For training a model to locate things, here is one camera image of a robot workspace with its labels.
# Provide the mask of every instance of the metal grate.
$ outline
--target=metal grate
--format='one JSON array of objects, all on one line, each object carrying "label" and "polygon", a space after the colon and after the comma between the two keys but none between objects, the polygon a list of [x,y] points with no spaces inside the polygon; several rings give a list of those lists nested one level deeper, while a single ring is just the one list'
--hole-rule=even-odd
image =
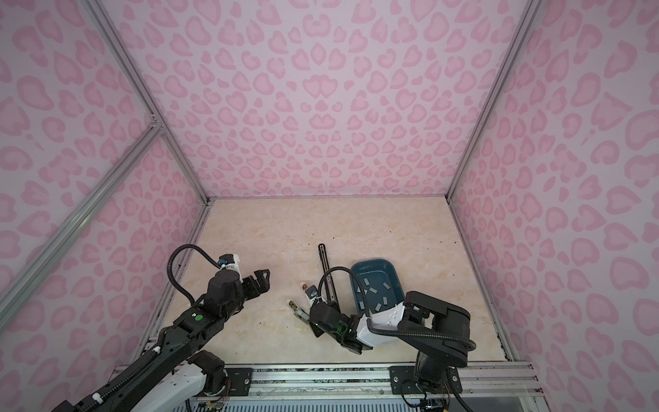
[{"label": "metal grate", "polygon": [[[205,412],[206,408],[193,412]],[[409,412],[410,407],[400,399],[345,399],[345,400],[231,400],[221,412]],[[181,405],[172,412],[185,412]]]}]

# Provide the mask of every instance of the metal mounting plate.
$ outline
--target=metal mounting plate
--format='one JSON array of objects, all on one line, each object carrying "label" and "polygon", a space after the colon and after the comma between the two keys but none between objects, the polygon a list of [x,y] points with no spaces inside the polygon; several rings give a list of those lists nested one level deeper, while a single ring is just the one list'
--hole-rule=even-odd
[{"label": "metal mounting plate", "polygon": [[[462,383],[455,369],[449,371],[449,379],[453,380],[453,386],[458,394],[462,393]],[[414,383],[414,367],[389,367],[389,379],[391,392],[394,395],[422,394]]]},{"label": "metal mounting plate", "polygon": [[252,385],[252,368],[226,368],[231,381],[230,396],[247,396]]}]

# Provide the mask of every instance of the cable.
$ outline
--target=cable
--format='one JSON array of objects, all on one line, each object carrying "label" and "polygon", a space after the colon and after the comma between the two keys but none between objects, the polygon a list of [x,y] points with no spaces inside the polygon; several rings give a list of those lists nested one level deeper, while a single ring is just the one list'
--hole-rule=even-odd
[{"label": "cable", "polygon": [[362,282],[359,280],[357,275],[355,275],[355,273],[352,270],[350,270],[350,269],[348,269],[344,266],[334,266],[333,268],[327,269],[327,271],[323,274],[323,277],[320,278],[320,282],[318,282],[318,293],[320,294],[320,296],[322,297],[323,283],[325,282],[327,277],[330,275],[330,273],[335,272],[337,270],[342,270],[344,272],[347,272],[350,275],[350,277],[355,281],[355,283],[357,284],[357,287],[359,288],[359,291],[361,292],[362,299],[364,299],[364,308],[365,308],[365,311],[366,311],[366,317],[370,318],[371,312],[370,312],[370,308],[368,307],[368,301],[366,300],[366,292],[364,291],[364,286],[362,285]]},{"label": "cable", "polygon": [[[405,385],[406,382],[412,382],[412,381],[409,380],[409,379],[405,379],[404,381],[401,382],[401,397],[403,398],[403,401],[407,404],[407,406],[409,406],[410,408],[413,408],[413,409],[417,409],[418,407],[421,406],[421,401],[419,401],[419,403],[416,404],[416,405],[412,405],[411,403],[409,403],[407,401],[407,399],[405,399],[405,389],[404,389],[403,385]],[[428,399],[428,393],[424,390],[421,390],[421,392],[423,392],[423,400]]]},{"label": "cable", "polygon": [[208,262],[211,262],[211,264],[215,266],[217,269],[222,269],[222,266],[219,263],[217,263],[215,260],[213,260],[212,257],[208,256],[208,253],[204,252],[204,249],[200,248],[197,245],[193,245],[191,243],[181,245],[171,253],[171,255],[169,256],[169,261],[167,261],[167,278],[169,279],[169,283],[171,283],[171,285],[177,291],[181,292],[183,296],[185,296],[190,301],[190,305],[192,306],[194,305],[194,297],[192,297],[190,292],[185,290],[183,286],[179,285],[179,282],[177,282],[176,279],[174,279],[174,273],[172,272],[172,266],[174,265],[174,259],[176,259],[176,255],[178,255],[182,250],[185,249],[194,249],[197,252],[201,253],[202,256],[206,258]]},{"label": "cable", "polygon": [[446,401],[445,401],[446,407],[444,409],[448,411],[451,408],[451,391],[449,390],[449,387],[446,385],[445,380],[442,380],[442,385],[444,386],[444,388],[446,388]]},{"label": "cable", "polygon": [[441,340],[446,340],[446,341],[453,341],[453,342],[458,342],[462,343],[463,345],[467,346],[467,351],[473,351],[476,349],[476,342],[474,342],[471,339],[463,338],[458,335],[452,335],[452,334],[443,334],[441,332],[437,332],[434,330],[424,330],[424,331],[412,331],[412,330],[390,330],[390,329],[378,329],[373,327],[370,319],[370,308],[368,307],[368,301],[366,300],[366,291],[364,290],[364,286],[362,285],[361,281],[359,278],[353,273],[352,270],[343,267],[343,266],[335,266],[333,268],[328,269],[320,278],[320,282],[318,282],[318,293],[322,295],[322,286],[323,283],[326,281],[327,277],[329,276],[330,273],[337,271],[337,270],[342,270],[344,272],[347,272],[352,279],[355,281],[357,284],[357,287],[359,287],[359,291],[361,292],[362,299],[364,299],[364,308],[366,311],[366,325],[368,326],[369,332],[376,334],[376,335],[382,335],[382,336],[394,336],[397,338],[430,338],[430,339],[441,339]]},{"label": "cable", "polygon": [[397,338],[429,338],[429,339],[441,339],[446,341],[458,342],[467,346],[467,351],[473,351],[476,349],[476,342],[471,339],[463,338],[458,335],[444,334],[437,332],[435,330],[390,330],[390,329],[378,329],[374,328],[371,325],[371,319],[366,319],[366,325],[368,326],[369,332],[376,335],[382,336],[395,336]]},{"label": "cable", "polygon": [[[156,340],[156,343],[154,344],[153,348],[156,348],[156,347],[162,348],[163,342],[165,341],[165,331],[167,331],[167,329],[169,329],[169,328],[170,328],[170,326],[168,326],[166,328],[162,328],[160,330],[160,333],[158,334],[158,340]],[[158,350],[158,351],[155,351],[153,349],[150,350],[149,355],[142,361],[142,363],[140,363],[135,369],[133,369],[130,373],[128,373],[124,378],[122,378],[116,384],[110,386],[103,394],[99,394],[98,392],[96,392],[100,396],[101,400],[107,399],[111,394],[114,394],[116,391],[123,388],[135,376],[140,374],[144,370],[144,368],[146,368],[158,356],[159,353],[160,353],[160,350]],[[100,403],[92,403],[89,406],[87,406],[85,409],[81,410],[80,412],[89,412],[93,409],[96,409],[96,407],[98,405],[100,405]]]},{"label": "cable", "polygon": [[447,369],[447,372],[446,372],[446,380],[447,380],[448,383],[449,383],[449,387],[451,388],[451,391],[453,391],[453,396],[455,396],[455,399],[457,399],[458,403],[460,403],[460,405],[462,405],[462,407],[465,409],[465,411],[467,411],[467,412],[474,412],[474,411],[473,411],[473,410],[472,410],[472,409],[471,409],[471,408],[465,403],[465,401],[462,400],[462,396],[460,396],[460,395],[457,393],[457,390],[455,390],[455,386],[453,386],[453,381],[452,381],[451,379],[448,378],[448,376],[449,376],[449,374],[448,374],[448,370],[449,370],[449,369],[450,369],[450,368],[448,368],[448,369]]}]

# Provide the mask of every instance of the black robotic arm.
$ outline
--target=black robotic arm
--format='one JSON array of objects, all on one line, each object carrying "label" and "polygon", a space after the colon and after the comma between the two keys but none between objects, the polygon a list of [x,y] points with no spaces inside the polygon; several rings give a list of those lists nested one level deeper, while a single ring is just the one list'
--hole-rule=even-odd
[{"label": "black robotic arm", "polygon": [[[167,265],[167,275],[172,281],[171,263],[175,255],[185,248],[196,249],[195,245],[183,245],[172,254]],[[184,311],[172,326],[160,330],[156,344],[139,359],[133,362],[116,378],[102,386],[93,394],[72,405],[62,402],[53,412],[127,412],[130,411],[158,382],[181,362],[193,356],[218,332],[224,323],[243,309],[245,301],[260,296],[270,290],[270,271],[257,270],[254,276],[241,279],[234,255],[220,256],[214,262],[202,253],[220,270],[208,282],[208,291]],[[182,287],[174,280],[173,285]],[[209,359],[212,354],[203,353],[188,359],[204,367],[205,363],[215,365],[213,378],[206,381],[204,392],[219,390],[223,385],[223,362],[218,358]]]}]

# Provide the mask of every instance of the aluminum frame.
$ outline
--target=aluminum frame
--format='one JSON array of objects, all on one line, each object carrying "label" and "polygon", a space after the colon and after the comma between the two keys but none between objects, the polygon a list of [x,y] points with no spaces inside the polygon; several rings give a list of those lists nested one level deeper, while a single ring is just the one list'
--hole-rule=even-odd
[{"label": "aluminum frame", "polygon": [[183,154],[181,147],[174,137],[174,133],[167,124],[167,119],[163,116],[162,112],[158,108],[156,100],[149,91],[149,88],[146,86],[146,82],[140,75],[137,64],[135,64],[132,57],[128,53],[128,50],[119,35],[119,31],[117,31],[117,28],[107,13],[105,6],[103,6],[101,0],[80,0],[80,2],[87,10],[91,19],[94,21],[96,28],[99,30],[99,34],[105,40],[105,44],[115,56],[119,66],[123,69],[127,80],[135,89],[135,92],[142,102],[142,105],[146,108],[146,111],[150,113],[151,118],[154,121],[158,121],[163,125],[163,128],[165,129],[165,142],[167,143],[169,150],[174,155],[174,159],[176,159],[176,162],[179,164],[183,174],[188,179],[199,198],[204,204],[207,204],[208,193],[204,189],[204,186],[201,184],[197,174],[194,172],[194,169],[188,161],[188,158]]},{"label": "aluminum frame", "polygon": [[[400,399],[391,392],[389,367],[414,363],[226,365],[253,368],[249,395],[240,400]],[[116,367],[115,377],[126,367]],[[540,398],[544,393],[529,362],[470,362],[459,370],[463,397]],[[216,397],[197,397],[198,401]]]},{"label": "aluminum frame", "polygon": [[[192,232],[188,236],[186,243],[193,243],[193,244],[197,243],[197,240],[199,240],[199,236],[201,236],[201,233],[204,230],[204,225],[208,220],[208,215],[210,214],[210,211],[213,208],[213,203],[214,201],[212,200],[208,204],[202,205],[201,212],[199,213],[199,216],[197,216],[197,219],[194,222],[194,226],[192,227]],[[188,263],[190,262],[190,258],[192,257],[193,252],[194,251],[192,249],[185,249],[183,252],[180,253],[178,257],[178,263],[175,265],[175,269],[174,269],[174,278],[177,281],[180,281],[181,278],[183,277],[183,274],[185,273],[185,270],[188,267]],[[144,348],[147,347],[147,345],[150,342],[153,343],[156,341],[158,332],[162,327],[162,323],[165,320],[165,316],[167,316],[167,311],[169,310],[169,305],[171,304],[171,300],[174,298],[175,292],[176,290],[171,285],[171,283],[166,282],[165,289],[160,294],[160,298],[156,303],[156,308],[151,313],[149,322],[147,323],[144,332],[142,332],[140,343],[136,346],[134,353],[130,357],[131,362],[135,362],[135,360],[137,360],[137,358],[139,358],[143,354]]]},{"label": "aluminum frame", "polygon": [[517,353],[517,350],[513,345],[512,340],[510,339],[510,335],[508,335],[508,332],[503,325],[501,314],[499,313],[499,310],[494,304],[494,298],[490,290],[488,289],[487,283],[485,282],[485,277],[483,276],[483,273],[478,267],[478,261],[476,260],[476,255],[474,254],[474,251],[471,250],[471,247],[469,246],[467,240],[465,239],[465,230],[462,228],[462,225],[460,224],[460,220],[457,218],[457,215],[455,214],[455,209],[453,207],[452,202],[450,202],[449,199],[447,199],[447,203],[449,205],[449,210],[451,211],[451,216],[453,216],[453,221],[455,222],[455,226],[457,227],[457,232],[460,234],[460,241],[462,242],[462,246],[465,248],[465,252],[467,253],[469,264],[471,265],[471,268],[474,272],[474,276],[476,277],[478,288],[480,289],[480,293],[482,294],[483,300],[485,301],[485,306],[488,307],[488,311],[490,312],[490,318],[492,319],[492,324],[494,325],[494,331],[496,332],[497,338],[499,338],[499,342],[501,343],[503,354],[505,355],[506,359],[510,361],[513,360],[517,361],[519,360],[519,354]]},{"label": "aluminum frame", "polygon": [[164,134],[160,123],[154,121],[121,160],[107,172],[92,193],[62,223],[43,251],[16,275],[9,290],[0,299],[0,334],[39,289],[53,267],[78,240],[78,236],[105,206],[151,145]]},{"label": "aluminum frame", "polygon": [[467,164],[469,164],[469,161],[471,160],[474,147],[476,146],[476,143],[478,143],[478,141],[481,139],[483,132],[486,129],[486,125],[490,121],[490,118],[492,117],[492,114],[501,98],[501,95],[503,95],[506,84],[513,75],[515,66],[522,56],[524,48],[526,48],[527,43],[529,42],[533,28],[542,15],[542,10],[545,3],[547,3],[546,0],[529,0],[527,3],[522,13],[522,18],[517,25],[515,34],[513,35],[513,39],[510,42],[507,51],[505,52],[505,56],[501,62],[501,67],[497,72],[496,77],[494,78],[490,93],[485,99],[483,109],[478,115],[478,119],[476,120],[476,127],[474,127],[471,137],[469,138],[467,148],[460,158],[455,176],[451,180],[449,190],[446,193],[447,199],[451,199],[453,196],[455,196],[455,192],[460,183],[460,180],[462,180],[465,174]]}]

